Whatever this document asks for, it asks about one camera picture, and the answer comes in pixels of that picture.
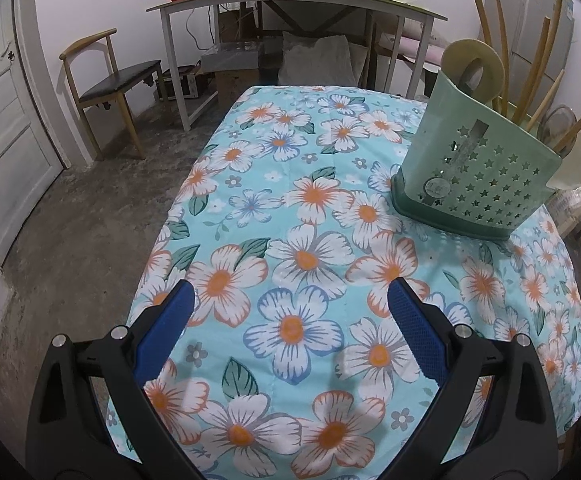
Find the metal spoon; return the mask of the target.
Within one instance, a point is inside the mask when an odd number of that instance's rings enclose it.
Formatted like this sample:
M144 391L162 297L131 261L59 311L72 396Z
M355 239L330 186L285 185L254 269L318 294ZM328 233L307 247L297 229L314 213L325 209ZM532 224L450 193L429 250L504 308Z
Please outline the metal spoon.
M575 125L576 120L577 117L570 107L560 105L543 116L539 122L537 139L548 148L554 148Z

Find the white plastic spoon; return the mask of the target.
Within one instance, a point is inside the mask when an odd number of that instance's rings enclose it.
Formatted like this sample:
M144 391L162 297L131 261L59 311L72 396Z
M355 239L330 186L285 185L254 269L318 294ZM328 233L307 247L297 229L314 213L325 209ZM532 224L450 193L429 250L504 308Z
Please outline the white plastic spoon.
M581 133L577 134L571 151L562 159L561 166L548 180L547 187L568 191L581 185Z

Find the wooden chair black seat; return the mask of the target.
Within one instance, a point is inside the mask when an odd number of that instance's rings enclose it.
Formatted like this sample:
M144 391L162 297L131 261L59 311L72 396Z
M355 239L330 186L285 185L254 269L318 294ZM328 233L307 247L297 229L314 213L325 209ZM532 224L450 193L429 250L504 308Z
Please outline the wooden chair black seat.
M117 63L114 46L112 45L112 36L116 32L117 29L110 28L103 30L103 32L82 37L63 50L58 58L62 62L68 89L79 114L81 125L94 148L96 159L103 159L104 154L91 127L89 118L86 116L86 110L93 106L99 107L100 105L103 105L105 110L109 110L112 103L116 103L120 110L122 121L130 134L130 139L136 154L138 154L138 158L144 159L145 151L138 136L138 131L136 131L126 94L138 84L146 84L149 87L157 84L157 88L164 98L164 111L167 116L171 116L166 81L164 81L164 71L159 60L142 62L120 68ZM71 70L71 62L84 51L99 44L101 41L105 42L103 48L109 64L108 75L97 84L94 84L89 90L80 93Z

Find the white door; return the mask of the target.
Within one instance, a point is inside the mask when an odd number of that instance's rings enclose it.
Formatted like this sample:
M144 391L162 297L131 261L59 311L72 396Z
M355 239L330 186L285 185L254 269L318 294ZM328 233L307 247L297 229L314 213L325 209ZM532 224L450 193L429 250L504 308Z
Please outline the white door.
M14 0L0 0L0 266L62 171L21 67Z

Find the green plastic utensil holder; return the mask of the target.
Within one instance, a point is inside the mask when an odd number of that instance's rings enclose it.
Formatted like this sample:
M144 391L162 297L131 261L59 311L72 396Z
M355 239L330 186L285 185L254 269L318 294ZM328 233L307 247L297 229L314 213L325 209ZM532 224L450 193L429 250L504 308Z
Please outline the green plastic utensil holder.
M428 226L502 242L550 198L561 165L551 148L441 74L391 178L391 203Z

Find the grey pillow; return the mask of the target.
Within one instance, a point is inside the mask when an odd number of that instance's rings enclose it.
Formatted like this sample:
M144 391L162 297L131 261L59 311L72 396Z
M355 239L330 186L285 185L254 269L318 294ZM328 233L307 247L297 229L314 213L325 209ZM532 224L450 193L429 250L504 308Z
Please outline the grey pillow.
M284 32L282 52L278 83L283 86L357 85L345 36L315 39Z

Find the silver refrigerator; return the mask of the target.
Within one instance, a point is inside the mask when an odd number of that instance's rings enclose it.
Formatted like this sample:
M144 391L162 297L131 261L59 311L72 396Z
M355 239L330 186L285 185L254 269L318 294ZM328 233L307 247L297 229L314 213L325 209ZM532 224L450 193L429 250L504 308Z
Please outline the silver refrigerator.
M485 9L492 31L493 47L501 49L497 7L501 6L507 47L509 47L509 98L519 102L528 72L535 57L540 38L542 21L552 18L556 0L485 0ZM553 85L554 79L565 68L571 40L573 40L575 18L573 0L563 0L560 23L557 25L553 48L545 72L539 80L539 87L533 102L527 108L533 114Z

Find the beige rice paddle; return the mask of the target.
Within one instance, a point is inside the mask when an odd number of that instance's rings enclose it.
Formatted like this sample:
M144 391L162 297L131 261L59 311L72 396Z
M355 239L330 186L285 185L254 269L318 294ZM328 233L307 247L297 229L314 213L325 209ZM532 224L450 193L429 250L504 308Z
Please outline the beige rice paddle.
M495 49L477 39L461 39L446 48L441 71L460 91L481 103L499 96L504 67Z

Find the floral blue tablecloth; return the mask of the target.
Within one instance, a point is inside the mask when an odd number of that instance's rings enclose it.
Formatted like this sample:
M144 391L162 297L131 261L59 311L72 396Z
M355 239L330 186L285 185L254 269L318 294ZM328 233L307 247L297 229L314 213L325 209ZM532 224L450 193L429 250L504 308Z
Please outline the floral blue tablecloth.
M343 87L246 90L169 210L131 315L196 306L145 393L209 479L375 479L437 387L387 306L404 278L452 323L530 336L556 428L581 414L581 299L538 209L505 243L401 217L389 182L425 107Z

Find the rice bag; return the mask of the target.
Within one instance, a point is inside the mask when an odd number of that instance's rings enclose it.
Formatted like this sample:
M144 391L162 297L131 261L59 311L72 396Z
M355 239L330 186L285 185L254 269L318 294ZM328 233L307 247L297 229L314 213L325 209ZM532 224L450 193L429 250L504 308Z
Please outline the rice bag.
M568 235L581 222L581 185L557 192L548 201L547 209L560 236Z

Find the grey work table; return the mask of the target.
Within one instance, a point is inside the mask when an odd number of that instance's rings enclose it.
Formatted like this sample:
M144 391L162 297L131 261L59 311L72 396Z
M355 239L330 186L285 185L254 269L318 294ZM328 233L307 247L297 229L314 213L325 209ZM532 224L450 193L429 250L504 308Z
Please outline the grey work table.
M303 37L320 37L331 34L340 22L347 20L348 16L361 12L363 14L363 22L358 26L361 34L357 35L354 32L349 32L347 37L351 40L360 41L364 47L368 48L361 74L361 84L365 89L372 89L376 83L376 44L379 43L379 36L381 36L379 25L376 24L376 18L381 14L386 14L397 21L397 32L393 50L391 50L391 60L389 61L386 82L383 87L384 91L389 89L391 78L393 78L395 72L398 49L403 36L405 22L411 20L420 23L422 29L420 31L419 47L417 48L417 55L415 55L407 92L405 92L405 96L409 99L413 98L420 76L423 73L434 24L437 21L444 22L447 20L445 16L421 6L391 0L179 0L153 6L150 10L157 12L160 17L167 66L173 77L176 109L179 112L182 129L185 132L191 130L193 122L196 122L199 116L204 113L205 108L211 104L212 99L205 99L199 107L191 112L187 109L180 77L176 74L179 63L176 59L176 43L173 38L171 18L174 14L206 8L211 11L210 23L214 32L214 39L220 40L219 15L222 6L235 4L240 9L244 9L249 3L254 6L256 34L260 39L280 36L282 33L281 30L266 27L263 19L263 15L266 12L276 15L284 23L288 32Z

